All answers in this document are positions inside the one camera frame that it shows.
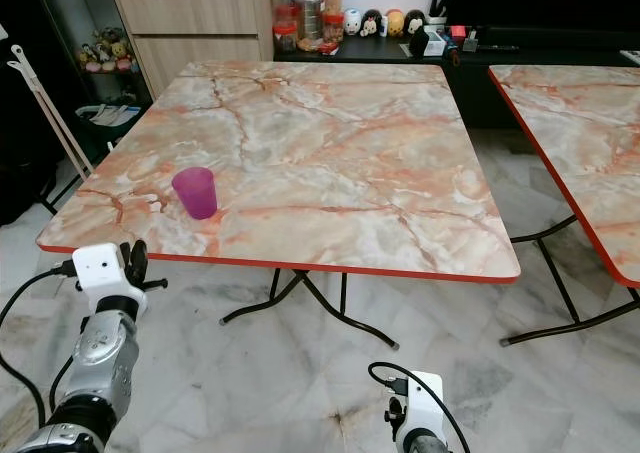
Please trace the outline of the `black metal table leg frame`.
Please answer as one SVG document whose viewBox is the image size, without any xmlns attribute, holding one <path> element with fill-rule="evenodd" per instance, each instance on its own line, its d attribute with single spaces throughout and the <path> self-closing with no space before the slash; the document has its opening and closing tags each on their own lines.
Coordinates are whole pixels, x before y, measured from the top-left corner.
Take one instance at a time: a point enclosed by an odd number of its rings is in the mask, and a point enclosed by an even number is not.
<svg viewBox="0 0 640 453">
<path fill-rule="evenodd" d="M 279 303 L 282 302 L 289 293 L 293 292 L 293 290 L 305 289 L 306 292 L 310 293 L 311 296 L 316 299 L 316 302 L 320 303 L 320 306 L 323 307 L 330 316 L 334 317 L 334 319 L 342 321 L 343 324 L 346 324 L 347 326 L 349 326 L 349 328 L 365 331 L 365 333 L 372 335 L 372 337 L 375 337 L 376 339 L 379 339 L 380 342 L 387 344 L 388 347 L 393 349 L 393 351 L 398 351 L 398 349 L 401 348 L 401 344 L 396 342 L 396 340 L 388 337 L 388 335 L 385 334 L 384 331 L 381 331 L 378 328 L 374 328 L 374 326 L 367 325 L 366 322 L 352 319 L 352 317 L 348 315 L 347 273 L 338 273 L 337 290 L 339 297 L 337 305 L 333 305 L 333 303 L 325 297 L 325 294 L 321 292 L 321 289 L 317 287 L 315 281 L 312 281 L 312 279 L 310 278 L 310 271 L 293 269 L 293 278 L 291 280 L 288 280 L 288 283 L 282 283 L 282 273 L 283 269 L 279 269 L 279 267 L 278 269 L 275 269 L 273 271 L 273 275 L 271 275 L 271 284 L 268 288 L 268 299 L 266 299 L 265 302 L 237 308 L 237 310 L 228 313 L 227 316 L 224 316 L 223 319 L 220 319 L 219 324 L 227 325 L 228 322 L 234 319 L 238 319 L 238 317 L 247 315 L 247 313 L 256 313 L 264 310 L 269 310 L 269 308 L 271 307 L 278 306 Z"/>
<path fill-rule="evenodd" d="M 620 307 L 612 308 L 612 310 L 599 313 L 598 316 L 591 317 L 591 319 L 581 319 L 579 311 L 577 311 L 575 303 L 573 303 L 571 294 L 568 293 L 566 285 L 564 285 L 562 276 L 561 274 L 559 274 L 558 267 L 556 266 L 556 261 L 554 261 L 552 255 L 550 255 L 550 251 L 547 248 L 547 243 L 544 242 L 544 239 L 548 238 L 549 235 L 554 235 L 557 232 L 561 232 L 561 230 L 567 228 L 567 226 L 572 223 L 576 223 L 576 221 L 576 216 L 570 216 L 567 217 L 566 220 L 559 221 L 559 223 L 557 223 L 556 225 L 549 226 L 549 228 L 543 230 L 543 232 L 517 235 L 517 237 L 512 237 L 511 239 L 509 239 L 509 242 L 511 242 L 512 244 L 532 242 L 536 247 L 538 247 L 539 252 L 541 253 L 541 257 L 543 257 L 545 264 L 547 264 L 549 273 L 550 275 L 552 275 L 554 283 L 556 283 L 556 287 L 558 289 L 559 296 L 561 296 L 562 298 L 564 307 L 566 307 L 568 313 L 570 313 L 570 317 L 572 319 L 571 324 L 557 326 L 557 328 L 527 331 L 527 333 L 524 334 L 518 334 L 513 335 L 513 337 L 503 338 L 499 340 L 500 347 L 508 347 L 508 345 L 529 342 L 529 340 L 532 339 L 556 337 L 556 335 L 573 333 L 573 331 L 595 328 L 595 326 L 599 326 L 604 324 L 604 322 L 609 322 L 613 319 L 617 319 L 617 317 L 625 315 L 625 313 L 640 310 L 640 290 L 628 287 L 628 293 L 630 293 L 632 297 L 630 302 L 627 302 L 625 303 L 625 305 L 622 305 Z"/>
</svg>

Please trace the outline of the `purple plastic cup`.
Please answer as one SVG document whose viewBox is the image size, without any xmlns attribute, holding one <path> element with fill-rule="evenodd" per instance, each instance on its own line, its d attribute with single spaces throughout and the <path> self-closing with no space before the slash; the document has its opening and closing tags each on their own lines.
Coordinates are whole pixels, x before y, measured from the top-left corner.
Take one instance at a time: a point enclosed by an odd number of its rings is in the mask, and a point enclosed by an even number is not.
<svg viewBox="0 0 640 453">
<path fill-rule="evenodd" d="M 209 219 L 218 210 L 214 174 L 210 169 L 183 169 L 172 178 L 172 188 L 192 219 Z"/>
</svg>

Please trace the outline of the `black furniture piece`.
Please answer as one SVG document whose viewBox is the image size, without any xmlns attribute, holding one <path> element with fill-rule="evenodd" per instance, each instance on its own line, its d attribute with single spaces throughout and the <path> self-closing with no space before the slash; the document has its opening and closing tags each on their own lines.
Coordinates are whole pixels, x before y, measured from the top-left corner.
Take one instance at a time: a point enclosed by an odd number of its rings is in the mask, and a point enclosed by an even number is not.
<svg viewBox="0 0 640 453">
<path fill-rule="evenodd" d="M 0 96 L 0 221 L 8 225 L 38 201 L 56 160 L 52 134 L 26 78 L 3 66 Z"/>
</svg>

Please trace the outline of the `black white toy figurine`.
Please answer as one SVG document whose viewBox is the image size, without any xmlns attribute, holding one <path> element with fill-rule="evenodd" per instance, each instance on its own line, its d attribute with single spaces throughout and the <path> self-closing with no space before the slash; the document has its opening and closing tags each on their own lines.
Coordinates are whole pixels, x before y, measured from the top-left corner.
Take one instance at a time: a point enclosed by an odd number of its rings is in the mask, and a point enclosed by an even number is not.
<svg viewBox="0 0 640 453">
<path fill-rule="evenodd" d="M 380 36 L 381 20 L 383 20 L 383 14 L 380 14 L 379 10 L 366 10 L 366 13 L 362 14 L 358 36 L 362 38 Z"/>
</svg>

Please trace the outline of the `glass display shelf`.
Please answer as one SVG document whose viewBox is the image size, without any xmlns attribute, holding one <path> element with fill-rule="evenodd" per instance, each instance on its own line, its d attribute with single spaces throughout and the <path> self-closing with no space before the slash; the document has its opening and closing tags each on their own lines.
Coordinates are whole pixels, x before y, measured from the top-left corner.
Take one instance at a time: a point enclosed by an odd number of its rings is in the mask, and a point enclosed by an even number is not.
<svg viewBox="0 0 640 453">
<path fill-rule="evenodd" d="M 110 104 L 131 105 L 145 110 L 152 102 L 151 93 L 142 77 L 140 57 L 125 32 L 122 14 L 114 0 L 44 0 L 52 27 L 49 47 L 50 77 L 54 79 L 55 98 L 61 110 L 72 116 L 78 136 L 116 139 L 124 136 L 141 114 L 128 127 L 90 127 L 76 116 L 78 107 Z M 129 72 L 104 72 L 99 63 L 97 45 L 100 40 L 122 41 L 131 55 Z"/>
</svg>

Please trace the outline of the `small white box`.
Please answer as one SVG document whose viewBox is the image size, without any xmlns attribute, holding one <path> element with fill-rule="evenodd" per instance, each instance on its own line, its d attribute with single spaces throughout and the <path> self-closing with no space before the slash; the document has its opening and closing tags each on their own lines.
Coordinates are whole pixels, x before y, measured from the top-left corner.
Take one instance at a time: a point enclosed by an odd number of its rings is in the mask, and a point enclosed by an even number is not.
<svg viewBox="0 0 640 453">
<path fill-rule="evenodd" d="M 440 34 L 434 31 L 434 29 L 425 29 L 424 33 L 428 42 L 425 43 L 424 54 L 422 55 L 425 57 L 442 56 L 445 52 L 445 47 L 448 45 L 448 41 L 440 37 Z"/>
</svg>

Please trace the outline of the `wooden drawer cabinet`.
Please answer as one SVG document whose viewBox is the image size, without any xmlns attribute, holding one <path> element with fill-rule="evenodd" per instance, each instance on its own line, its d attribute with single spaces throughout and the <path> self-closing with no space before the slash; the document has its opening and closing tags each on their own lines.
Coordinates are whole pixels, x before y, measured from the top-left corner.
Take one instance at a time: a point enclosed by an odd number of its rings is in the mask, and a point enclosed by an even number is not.
<svg viewBox="0 0 640 453">
<path fill-rule="evenodd" d="M 114 0 L 157 98 L 188 64 L 270 61 L 270 0 Z"/>
</svg>

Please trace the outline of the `beige folding rack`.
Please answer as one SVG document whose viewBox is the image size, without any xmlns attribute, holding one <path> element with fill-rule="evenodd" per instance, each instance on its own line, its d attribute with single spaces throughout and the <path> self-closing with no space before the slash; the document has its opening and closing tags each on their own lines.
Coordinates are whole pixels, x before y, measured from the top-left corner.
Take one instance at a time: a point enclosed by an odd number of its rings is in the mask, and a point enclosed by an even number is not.
<svg viewBox="0 0 640 453">
<path fill-rule="evenodd" d="M 27 83 L 29 91 L 35 96 L 35 100 L 37 104 L 40 105 L 42 111 L 44 111 L 50 127 L 54 130 L 56 137 L 59 138 L 61 147 L 67 152 L 70 164 L 76 168 L 79 178 L 87 182 L 93 171 L 91 161 L 88 160 L 86 153 L 84 153 L 81 146 L 79 146 L 76 137 L 70 132 L 67 123 L 61 118 L 58 109 L 56 109 L 54 102 L 52 102 L 49 97 L 49 93 L 47 93 L 44 88 L 44 84 L 42 84 L 40 78 L 38 78 L 35 68 L 29 63 L 23 47 L 18 45 L 18 43 L 13 43 L 13 45 L 10 46 L 10 51 L 12 51 L 12 54 L 15 56 L 15 61 L 6 61 L 6 65 L 12 66 L 12 68 L 17 69 L 18 72 L 23 75 L 24 82 Z"/>
</svg>

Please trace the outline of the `black TV console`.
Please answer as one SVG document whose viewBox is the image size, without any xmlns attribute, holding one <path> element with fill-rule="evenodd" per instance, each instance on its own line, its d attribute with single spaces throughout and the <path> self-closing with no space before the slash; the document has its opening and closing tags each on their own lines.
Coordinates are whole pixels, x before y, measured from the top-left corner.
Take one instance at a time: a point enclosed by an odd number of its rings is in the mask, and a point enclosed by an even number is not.
<svg viewBox="0 0 640 453">
<path fill-rule="evenodd" d="M 337 54 L 296 51 L 276 54 L 288 63 L 433 64 L 443 69 L 466 127 L 516 129 L 518 123 L 489 77 L 495 64 L 631 66 L 625 50 L 640 50 L 640 32 L 568 31 L 568 29 L 489 27 L 477 34 L 481 46 L 507 45 L 511 51 L 461 52 L 413 59 L 402 49 L 406 40 L 349 37 Z"/>
</svg>

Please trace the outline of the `small jar red lid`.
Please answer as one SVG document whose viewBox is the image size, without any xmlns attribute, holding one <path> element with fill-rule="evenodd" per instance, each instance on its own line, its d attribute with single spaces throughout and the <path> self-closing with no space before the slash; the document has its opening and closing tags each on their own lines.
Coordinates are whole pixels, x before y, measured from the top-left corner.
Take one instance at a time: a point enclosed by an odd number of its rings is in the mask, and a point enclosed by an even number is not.
<svg viewBox="0 0 640 453">
<path fill-rule="evenodd" d="M 298 50 L 296 23 L 278 23 L 271 28 L 276 56 L 294 54 Z"/>
<path fill-rule="evenodd" d="M 323 17 L 323 41 L 339 43 L 346 37 L 346 18 L 342 13 L 325 14 Z"/>
</svg>

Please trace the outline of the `stack of papers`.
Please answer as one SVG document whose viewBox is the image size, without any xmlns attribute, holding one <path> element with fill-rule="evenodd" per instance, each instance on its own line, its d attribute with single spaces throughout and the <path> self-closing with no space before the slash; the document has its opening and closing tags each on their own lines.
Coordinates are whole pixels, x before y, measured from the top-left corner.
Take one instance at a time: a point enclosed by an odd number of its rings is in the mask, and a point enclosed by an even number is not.
<svg viewBox="0 0 640 453">
<path fill-rule="evenodd" d="M 131 105 L 97 104 L 78 107 L 76 116 L 90 127 L 128 127 L 142 113 L 141 107 Z"/>
</svg>

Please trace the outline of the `slim jar red lid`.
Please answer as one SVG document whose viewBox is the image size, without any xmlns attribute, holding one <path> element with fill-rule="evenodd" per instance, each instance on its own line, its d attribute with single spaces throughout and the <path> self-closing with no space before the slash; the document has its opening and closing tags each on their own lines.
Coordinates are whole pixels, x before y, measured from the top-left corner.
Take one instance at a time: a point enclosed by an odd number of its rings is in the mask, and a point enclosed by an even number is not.
<svg viewBox="0 0 640 453">
<path fill-rule="evenodd" d="M 297 13 L 294 0 L 271 0 L 271 15 L 274 27 L 291 27 L 296 25 Z"/>
</svg>

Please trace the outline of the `yellow plush toy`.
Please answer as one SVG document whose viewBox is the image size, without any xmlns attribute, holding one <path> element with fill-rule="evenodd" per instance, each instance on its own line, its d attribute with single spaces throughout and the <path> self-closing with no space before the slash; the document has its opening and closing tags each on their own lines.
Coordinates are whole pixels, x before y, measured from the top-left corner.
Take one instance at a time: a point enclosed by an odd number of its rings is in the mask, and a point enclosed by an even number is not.
<svg viewBox="0 0 640 453">
<path fill-rule="evenodd" d="M 99 51 L 99 63 L 104 72 L 129 72 L 132 69 L 131 55 L 124 42 L 100 40 L 97 51 Z"/>
</svg>

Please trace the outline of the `large snack jar red lid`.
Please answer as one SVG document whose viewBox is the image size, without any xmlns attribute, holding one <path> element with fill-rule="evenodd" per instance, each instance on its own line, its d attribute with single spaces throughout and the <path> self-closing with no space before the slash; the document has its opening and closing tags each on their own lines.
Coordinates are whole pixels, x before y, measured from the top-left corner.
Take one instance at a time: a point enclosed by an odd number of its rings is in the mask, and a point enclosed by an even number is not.
<svg viewBox="0 0 640 453">
<path fill-rule="evenodd" d="M 325 0 L 294 0 L 297 9 L 298 49 L 312 52 L 323 42 Z"/>
</svg>

